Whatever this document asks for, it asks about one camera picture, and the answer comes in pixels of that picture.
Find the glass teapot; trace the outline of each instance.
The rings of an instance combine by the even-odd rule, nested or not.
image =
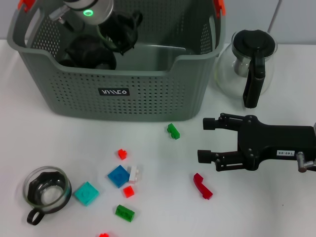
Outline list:
[[[218,85],[228,96],[243,98],[246,108],[257,107],[272,81],[276,51],[277,42],[264,31],[235,33],[215,67]]]

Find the green block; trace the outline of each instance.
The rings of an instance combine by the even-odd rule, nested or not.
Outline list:
[[[117,210],[115,212],[115,215],[123,218],[124,220],[126,220],[128,222],[132,222],[132,220],[134,218],[134,214],[135,214],[135,212],[127,209],[126,207],[124,207],[122,205],[118,205]]]
[[[171,134],[171,137],[175,140],[180,138],[180,133],[178,130],[175,128],[175,126],[171,123],[168,125],[167,131]]]

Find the black cup handle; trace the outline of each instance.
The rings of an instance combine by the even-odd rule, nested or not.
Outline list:
[[[243,93],[243,102],[246,108],[257,107],[265,77],[265,57],[261,51],[257,51],[250,61],[247,83]]]
[[[33,209],[32,211],[30,211],[27,221],[29,224],[36,226],[43,219],[44,215],[45,214],[42,213],[40,210]]]

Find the blue lego brick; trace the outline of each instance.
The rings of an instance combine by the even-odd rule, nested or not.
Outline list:
[[[118,187],[122,187],[123,184],[128,182],[129,173],[120,165],[115,170],[113,170],[110,174],[108,174],[108,178]]]
[[[86,182],[76,192],[76,198],[85,206],[91,204],[99,195],[97,191],[89,182]]]

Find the small glass cup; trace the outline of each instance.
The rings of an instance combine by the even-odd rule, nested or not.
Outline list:
[[[27,222],[36,226],[45,214],[61,210],[68,203],[71,194],[70,181],[61,169],[44,166],[34,170],[23,185],[24,200],[33,208]]]

